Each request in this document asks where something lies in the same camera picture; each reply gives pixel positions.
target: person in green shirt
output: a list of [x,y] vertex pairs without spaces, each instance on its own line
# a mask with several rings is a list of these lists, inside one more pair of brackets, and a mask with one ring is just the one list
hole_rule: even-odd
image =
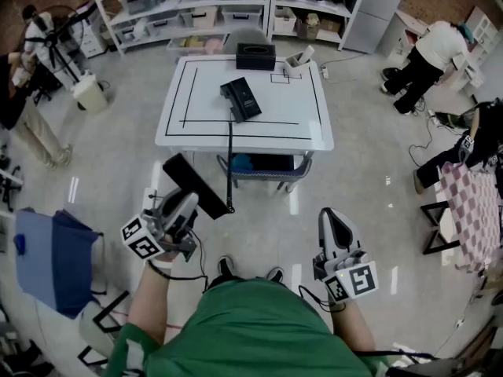
[[170,286],[165,276],[171,267],[154,263],[145,264],[105,377],[370,377],[387,363],[355,354],[375,350],[355,301],[331,305],[332,311],[342,310],[332,313],[332,333],[308,302],[281,283],[280,268],[266,279],[243,280],[229,257],[218,262],[219,277],[196,312],[164,344]]

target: green sleeve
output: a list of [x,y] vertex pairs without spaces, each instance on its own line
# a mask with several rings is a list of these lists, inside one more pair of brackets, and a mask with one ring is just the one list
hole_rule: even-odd
[[114,345],[112,355],[110,359],[108,359],[107,368],[103,377],[121,377],[123,375],[123,372],[126,370],[127,351],[129,348],[126,342],[127,339],[141,345],[143,353],[145,354],[143,358],[144,366],[149,354],[160,348],[159,343],[136,325],[124,325],[120,330],[119,339],[117,339]]
[[384,373],[390,367],[385,356],[362,356],[359,359],[367,366],[374,377],[384,376]]

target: beige pants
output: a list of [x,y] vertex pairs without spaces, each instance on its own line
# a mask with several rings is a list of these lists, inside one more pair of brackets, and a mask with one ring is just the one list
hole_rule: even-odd
[[56,162],[64,160],[65,151],[31,98],[26,100],[13,131],[43,163],[50,163],[53,159]]

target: black shirt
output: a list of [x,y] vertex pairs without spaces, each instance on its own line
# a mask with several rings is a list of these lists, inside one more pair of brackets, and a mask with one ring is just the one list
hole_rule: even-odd
[[23,113],[26,97],[17,91],[9,98],[10,64],[9,55],[0,56],[0,123],[11,130]]

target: person in white shirt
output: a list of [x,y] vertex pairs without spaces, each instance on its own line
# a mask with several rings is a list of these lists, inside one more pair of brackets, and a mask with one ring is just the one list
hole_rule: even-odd
[[428,30],[407,57],[409,64],[381,86],[383,92],[396,95],[410,84],[407,92],[393,104],[403,115],[414,109],[417,101],[442,77],[452,59],[458,55],[468,56],[468,44],[474,42],[466,24],[437,21]]
[[[26,32],[24,33],[25,39],[46,38],[46,36],[54,30],[54,24],[51,15],[49,13],[38,14],[36,8],[33,5],[27,5],[23,9],[23,20],[27,25]],[[82,72],[77,67],[75,62],[70,58],[69,55],[66,54],[63,46],[58,46],[57,48],[61,53],[61,56],[64,58],[64,62],[70,67],[75,76],[80,79],[82,77]],[[52,72],[57,79],[59,79],[66,90],[70,90],[74,86],[75,80],[68,72],[68,69],[63,63],[60,63],[60,61],[55,58],[54,66],[52,65],[50,60],[50,50],[43,42],[33,42],[27,40],[24,43],[24,51],[31,55],[36,54],[40,62],[44,66],[46,66],[47,69]]]

